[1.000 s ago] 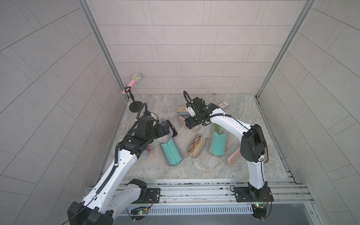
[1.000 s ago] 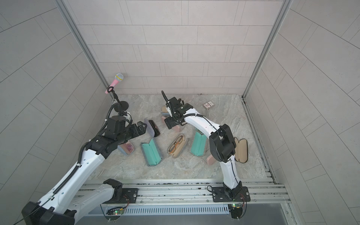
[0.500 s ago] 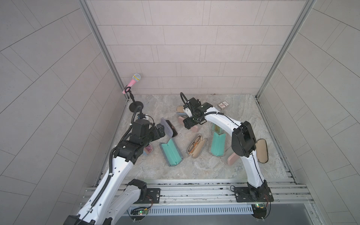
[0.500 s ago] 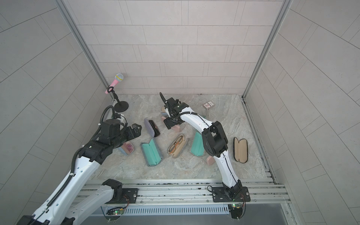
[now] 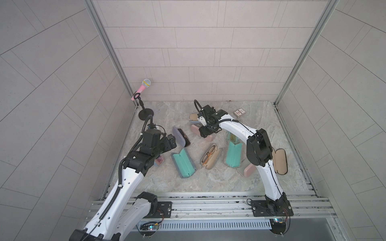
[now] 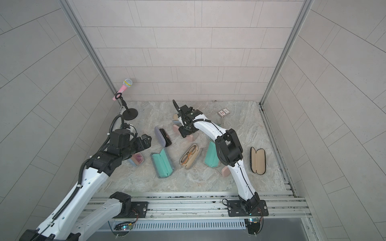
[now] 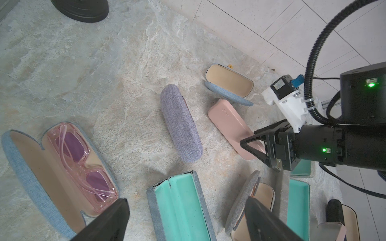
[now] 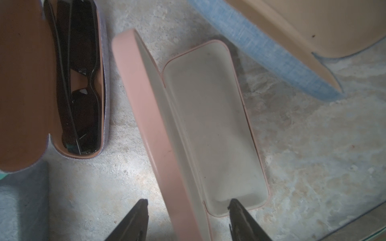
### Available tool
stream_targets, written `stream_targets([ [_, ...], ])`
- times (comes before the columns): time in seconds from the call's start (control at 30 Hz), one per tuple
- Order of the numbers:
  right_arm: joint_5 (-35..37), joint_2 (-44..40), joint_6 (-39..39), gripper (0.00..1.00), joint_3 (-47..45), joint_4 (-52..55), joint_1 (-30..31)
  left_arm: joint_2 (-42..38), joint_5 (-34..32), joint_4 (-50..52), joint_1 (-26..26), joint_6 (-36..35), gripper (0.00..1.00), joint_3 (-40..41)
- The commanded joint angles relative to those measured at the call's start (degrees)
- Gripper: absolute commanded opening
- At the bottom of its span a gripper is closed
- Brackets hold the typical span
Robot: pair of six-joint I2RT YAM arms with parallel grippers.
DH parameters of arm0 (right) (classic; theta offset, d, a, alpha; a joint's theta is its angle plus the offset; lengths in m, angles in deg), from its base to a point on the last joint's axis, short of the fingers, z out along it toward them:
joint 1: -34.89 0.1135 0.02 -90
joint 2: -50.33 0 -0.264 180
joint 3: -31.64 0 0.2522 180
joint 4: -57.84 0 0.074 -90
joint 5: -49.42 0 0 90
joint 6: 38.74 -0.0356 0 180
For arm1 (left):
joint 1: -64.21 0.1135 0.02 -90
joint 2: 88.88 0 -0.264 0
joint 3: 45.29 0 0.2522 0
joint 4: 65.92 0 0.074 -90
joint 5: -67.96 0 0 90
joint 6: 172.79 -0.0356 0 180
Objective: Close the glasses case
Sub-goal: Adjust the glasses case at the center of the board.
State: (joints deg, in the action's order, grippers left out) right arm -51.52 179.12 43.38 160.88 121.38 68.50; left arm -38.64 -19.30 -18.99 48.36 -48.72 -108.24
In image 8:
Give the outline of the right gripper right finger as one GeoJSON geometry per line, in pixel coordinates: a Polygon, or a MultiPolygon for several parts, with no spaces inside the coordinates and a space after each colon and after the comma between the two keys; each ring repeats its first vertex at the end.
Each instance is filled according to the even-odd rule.
{"type": "Polygon", "coordinates": [[[231,199],[228,206],[233,241],[272,241],[237,199],[231,199]]]}

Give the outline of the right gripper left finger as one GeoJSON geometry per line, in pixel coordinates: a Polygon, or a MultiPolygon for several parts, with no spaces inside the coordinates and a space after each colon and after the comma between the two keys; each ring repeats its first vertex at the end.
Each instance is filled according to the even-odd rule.
{"type": "Polygon", "coordinates": [[[148,200],[140,199],[105,241],[145,241],[148,222],[148,200]]]}

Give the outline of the pink glasses case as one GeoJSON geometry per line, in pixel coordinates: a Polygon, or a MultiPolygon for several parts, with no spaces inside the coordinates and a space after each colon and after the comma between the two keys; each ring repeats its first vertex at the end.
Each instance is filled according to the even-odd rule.
{"type": "Polygon", "coordinates": [[[181,241],[211,241],[209,216],[238,199],[266,204],[269,188],[230,51],[211,40],[159,71],[138,32],[112,51],[142,140],[181,241]]]}

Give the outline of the purple fabric glasses case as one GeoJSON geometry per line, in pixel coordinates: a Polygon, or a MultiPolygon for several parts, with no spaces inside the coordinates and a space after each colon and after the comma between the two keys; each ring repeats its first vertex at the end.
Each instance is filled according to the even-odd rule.
{"type": "Polygon", "coordinates": [[[1,1],[1,171],[11,173],[35,164],[51,143],[71,159],[100,154],[107,141],[109,63],[106,25],[97,1],[101,70],[95,86],[102,101],[101,147],[75,155],[62,143],[56,98],[55,45],[44,1],[1,1]]]}

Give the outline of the tan blue glasses case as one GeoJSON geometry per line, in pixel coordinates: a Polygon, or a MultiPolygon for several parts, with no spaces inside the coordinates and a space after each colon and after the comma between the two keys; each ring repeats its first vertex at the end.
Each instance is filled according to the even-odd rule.
{"type": "Polygon", "coordinates": [[[357,54],[386,36],[385,1],[190,1],[220,34],[286,83],[322,100],[344,91],[323,58],[357,54]]]}

